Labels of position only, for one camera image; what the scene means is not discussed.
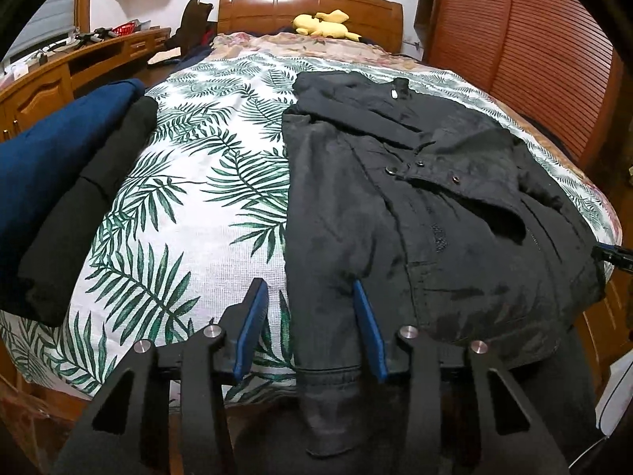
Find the window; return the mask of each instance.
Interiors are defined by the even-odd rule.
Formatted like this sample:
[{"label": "window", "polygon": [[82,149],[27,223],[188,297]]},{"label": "window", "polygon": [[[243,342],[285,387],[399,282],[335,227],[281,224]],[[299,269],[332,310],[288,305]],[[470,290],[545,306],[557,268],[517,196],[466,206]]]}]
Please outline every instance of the window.
[{"label": "window", "polygon": [[3,60],[28,55],[57,38],[64,38],[74,28],[75,0],[46,0],[20,32]]}]

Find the red basket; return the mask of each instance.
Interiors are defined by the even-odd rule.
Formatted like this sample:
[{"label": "red basket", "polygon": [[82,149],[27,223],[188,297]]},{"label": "red basket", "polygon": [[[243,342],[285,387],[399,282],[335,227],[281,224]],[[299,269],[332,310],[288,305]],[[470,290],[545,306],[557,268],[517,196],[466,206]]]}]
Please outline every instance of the red basket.
[{"label": "red basket", "polygon": [[134,21],[130,21],[129,23],[125,23],[124,25],[119,25],[116,28],[113,28],[112,31],[117,35],[129,35],[134,33],[134,29],[136,28],[136,23]]}]

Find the leaf-patterned bed sheet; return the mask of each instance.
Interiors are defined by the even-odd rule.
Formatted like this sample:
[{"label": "leaf-patterned bed sheet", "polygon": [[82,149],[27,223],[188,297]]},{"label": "leaf-patterned bed sheet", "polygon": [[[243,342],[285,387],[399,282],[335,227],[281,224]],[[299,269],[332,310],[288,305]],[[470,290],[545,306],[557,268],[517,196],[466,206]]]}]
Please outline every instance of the leaf-patterned bed sheet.
[{"label": "leaf-patterned bed sheet", "polygon": [[95,235],[64,326],[50,329],[0,313],[0,334],[26,380],[92,396],[135,341],[183,341],[241,301],[253,277],[263,277],[270,309],[252,373],[226,396],[244,403],[292,391],[283,257],[289,169],[281,115],[295,101],[299,72],[334,69],[379,83],[405,77],[413,90],[492,116],[528,144],[598,240],[614,242],[604,196],[452,72],[262,52],[203,61],[148,92],[159,102],[156,131]]}]

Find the metal screw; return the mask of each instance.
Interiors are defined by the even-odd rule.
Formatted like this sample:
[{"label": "metal screw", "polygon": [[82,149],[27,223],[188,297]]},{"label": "metal screw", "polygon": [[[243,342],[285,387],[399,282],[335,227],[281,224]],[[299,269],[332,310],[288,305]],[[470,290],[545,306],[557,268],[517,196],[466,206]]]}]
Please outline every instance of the metal screw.
[{"label": "metal screw", "polygon": [[405,325],[404,327],[400,327],[400,335],[404,339],[415,339],[418,337],[418,329],[413,325]]},{"label": "metal screw", "polygon": [[222,327],[219,325],[209,325],[205,328],[203,334],[207,336],[207,338],[217,338],[222,333]]},{"label": "metal screw", "polygon": [[134,351],[136,353],[145,353],[151,348],[152,344],[149,339],[141,339],[134,343]]},{"label": "metal screw", "polygon": [[470,349],[475,353],[486,353],[488,351],[488,345],[477,339],[477,341],[470,343]]}]

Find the yellow plush toy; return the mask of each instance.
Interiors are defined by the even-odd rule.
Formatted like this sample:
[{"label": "yellow plush toy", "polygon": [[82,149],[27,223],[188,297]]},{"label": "yellow plush toy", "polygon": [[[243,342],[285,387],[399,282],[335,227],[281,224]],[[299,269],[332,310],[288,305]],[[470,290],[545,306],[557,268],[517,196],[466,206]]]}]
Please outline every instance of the yellow plush toy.
[{"label": "yellow plush toy", "polygon": [[294,18],[292,26],[301,35],[313,35],[321,37],[333,37],[334,39],[352,39],[358,41],[360,36],[347,31],[343,22],[349,19],[349,15],[340,10],[329,14],[317,12],[314,17],[309,14],[300,14]]}]

